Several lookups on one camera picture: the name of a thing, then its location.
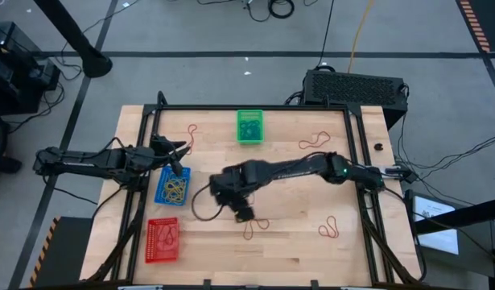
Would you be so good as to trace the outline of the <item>computer monitor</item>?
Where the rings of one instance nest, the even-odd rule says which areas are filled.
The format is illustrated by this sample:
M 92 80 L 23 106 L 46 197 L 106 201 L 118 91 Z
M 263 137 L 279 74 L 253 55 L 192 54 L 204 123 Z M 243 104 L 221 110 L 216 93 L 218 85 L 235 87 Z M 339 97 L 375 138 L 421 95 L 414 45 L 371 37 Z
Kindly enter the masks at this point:
M 428 197 L 415 194 L 412 190 L 405 191 L 405 201 L 411 217 L 411 228 L 415 229 L 415 222 L 422 221 L 425 217 L 448 213 L 455 208 L 443 202 L 434 201 Z M 430 234 L 420 234 L 419 243 L 423 247 L 442 251 L 452 255 L 458 255 L 458 234 L 456 230 L 441 230 Z

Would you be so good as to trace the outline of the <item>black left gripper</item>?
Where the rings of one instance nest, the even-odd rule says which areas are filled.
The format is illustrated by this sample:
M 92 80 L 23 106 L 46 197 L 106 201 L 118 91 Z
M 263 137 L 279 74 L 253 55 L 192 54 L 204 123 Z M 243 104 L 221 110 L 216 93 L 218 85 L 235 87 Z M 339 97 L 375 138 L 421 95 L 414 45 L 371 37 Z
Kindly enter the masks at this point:
M 155 156 L 164 159 L 166 164 L 170 164 L 172 171 L 177 176 L 183 174 L 181 159 L 191 150 L 190 147 L 178 150 L 186 144 L 185 141 L 169 141 L 162 135 L 152 135 L 150 138 L 150 148 L 154 150 Z

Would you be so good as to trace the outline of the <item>black mesh computer case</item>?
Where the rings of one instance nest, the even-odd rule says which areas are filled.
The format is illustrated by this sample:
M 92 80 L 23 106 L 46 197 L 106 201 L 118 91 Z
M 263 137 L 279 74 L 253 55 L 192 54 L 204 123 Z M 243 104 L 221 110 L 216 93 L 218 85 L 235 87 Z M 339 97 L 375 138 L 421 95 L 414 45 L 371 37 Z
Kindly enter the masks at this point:
M 401 78 L 309 70 L 303 81 L 301 105 L 380 106 L 391 128 L 407 111 L 409 87 Z

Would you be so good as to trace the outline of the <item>blue plastic basket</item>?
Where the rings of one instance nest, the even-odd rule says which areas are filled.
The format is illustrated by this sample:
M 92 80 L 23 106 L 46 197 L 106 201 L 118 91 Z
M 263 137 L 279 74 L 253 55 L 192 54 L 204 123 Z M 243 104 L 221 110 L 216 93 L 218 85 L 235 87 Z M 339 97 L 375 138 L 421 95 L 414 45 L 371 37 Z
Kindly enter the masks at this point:
M 163 199 L 163 190 L 164 190 L 164 184 L 167 180 L 171 179 L 185 179 L 186 180 L 186 197 L 185 201 L 183 204 L 175 204 L 175 203 L 167 203 Z M 188 189 L 189 189 L 189 184 L 190 184 L 190 179 L 191 179 L 191 169 L 184 167 L 183 168 L 183 174 L 181 176 L 177 176 L 171 169 L 171 167 L 165 167 L 162 169 L 159 182 L 157 185 L 157 189 L 155 192 L 155 203 L 162 204 L 162 205 L 173 205 L 173 206 L 183 206 L 188 198 Z

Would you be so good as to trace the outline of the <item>green plastic basket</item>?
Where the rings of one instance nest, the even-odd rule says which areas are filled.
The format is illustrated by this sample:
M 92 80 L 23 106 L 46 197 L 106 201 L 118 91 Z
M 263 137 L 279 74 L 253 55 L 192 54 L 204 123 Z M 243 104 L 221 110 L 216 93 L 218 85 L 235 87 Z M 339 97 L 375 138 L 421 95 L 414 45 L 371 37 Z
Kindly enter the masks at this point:
M 258 120 L 260 122 L 261 139 L 260 140 L 248 140 L 240 139 L 240 121 Z M 257 144 L 264 141 L 264 122 L 262 110 L 238 110 L 237 111 L 237 141 L 242 144 Z

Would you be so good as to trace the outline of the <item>black equipment rack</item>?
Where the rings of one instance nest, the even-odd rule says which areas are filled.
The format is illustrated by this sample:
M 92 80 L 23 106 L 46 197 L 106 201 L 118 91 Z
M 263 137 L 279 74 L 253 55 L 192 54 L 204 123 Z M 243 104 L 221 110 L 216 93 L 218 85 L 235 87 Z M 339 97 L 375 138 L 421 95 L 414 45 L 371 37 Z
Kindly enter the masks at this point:
M 13 22 L 0 22 L 0 115 L 32 114 L 56 89 L 60 69 Z

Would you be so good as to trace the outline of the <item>black bar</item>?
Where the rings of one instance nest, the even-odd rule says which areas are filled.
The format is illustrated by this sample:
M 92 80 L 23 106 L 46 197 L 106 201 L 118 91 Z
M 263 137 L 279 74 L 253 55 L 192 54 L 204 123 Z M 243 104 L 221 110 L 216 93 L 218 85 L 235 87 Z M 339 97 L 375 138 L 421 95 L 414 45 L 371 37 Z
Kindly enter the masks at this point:
M 456 209 L 434 217 L 424 216 L 422 220 L 415 222 L 415 229 L 418 234 L 430 234 L 492 220 L 495 220 L 495 200 Z

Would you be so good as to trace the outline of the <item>black caster foot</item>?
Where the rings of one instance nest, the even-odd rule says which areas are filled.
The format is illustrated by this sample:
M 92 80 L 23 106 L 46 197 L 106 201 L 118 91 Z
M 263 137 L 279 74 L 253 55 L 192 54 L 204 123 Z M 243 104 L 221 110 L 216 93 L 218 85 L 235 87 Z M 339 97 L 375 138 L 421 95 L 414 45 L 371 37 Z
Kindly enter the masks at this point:
M 15 174 L 22 167 L 22 162 L 6 156 L 0 157 L 0 173 Z

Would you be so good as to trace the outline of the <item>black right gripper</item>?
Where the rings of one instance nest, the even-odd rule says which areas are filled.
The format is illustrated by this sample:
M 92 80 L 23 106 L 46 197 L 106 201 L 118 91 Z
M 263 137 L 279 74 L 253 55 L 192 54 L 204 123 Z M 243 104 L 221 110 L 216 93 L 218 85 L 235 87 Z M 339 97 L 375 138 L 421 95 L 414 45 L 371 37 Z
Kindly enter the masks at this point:
M 227 206 L 237 223 L 254 220 L 254 210 L 247 201 L 256 191 L 256 167 L 253 159 L 222 169 L 209 177 L 210 192 L 218 205 Z

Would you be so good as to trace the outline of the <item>red plastic basket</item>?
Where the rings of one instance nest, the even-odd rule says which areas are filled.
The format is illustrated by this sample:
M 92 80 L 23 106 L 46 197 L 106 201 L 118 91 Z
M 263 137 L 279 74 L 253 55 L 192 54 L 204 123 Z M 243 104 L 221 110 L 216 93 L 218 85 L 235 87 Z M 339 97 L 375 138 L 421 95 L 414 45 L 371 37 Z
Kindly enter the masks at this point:
M 157 229 L 162 225 L 174 225 L 178 228 L 176 247 L 172 251 L 157 249 Z M 147 223 L 145 263 L 175 262 L 179 258 L 179 221 L 177 217 L 150 219 Z

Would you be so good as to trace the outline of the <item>black mat hazard stripes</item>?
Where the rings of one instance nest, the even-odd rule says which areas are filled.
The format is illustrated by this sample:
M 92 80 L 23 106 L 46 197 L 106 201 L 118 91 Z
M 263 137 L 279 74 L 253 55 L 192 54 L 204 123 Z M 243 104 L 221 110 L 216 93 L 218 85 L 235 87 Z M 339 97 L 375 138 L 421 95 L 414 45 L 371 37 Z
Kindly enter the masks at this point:
M 55 217 L 52 220 L 28 282 L 30 288 L 79 281 L 91 224 L 90 218 L 83 217 Z
M 479 49 L 495 52 L 495 0 L 456 1 Z

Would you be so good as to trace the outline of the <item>black pole stand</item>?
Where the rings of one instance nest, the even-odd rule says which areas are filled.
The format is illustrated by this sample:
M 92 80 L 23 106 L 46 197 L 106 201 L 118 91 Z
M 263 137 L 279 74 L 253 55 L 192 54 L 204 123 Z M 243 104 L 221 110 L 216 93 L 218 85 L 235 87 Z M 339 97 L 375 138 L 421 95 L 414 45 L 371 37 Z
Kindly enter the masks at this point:
M 82 60 L 83 73 L 87 77 L 103 77 L 111 70 L 112 61 L 89 42 L 60 0 L 33 1 L 77 52 Z

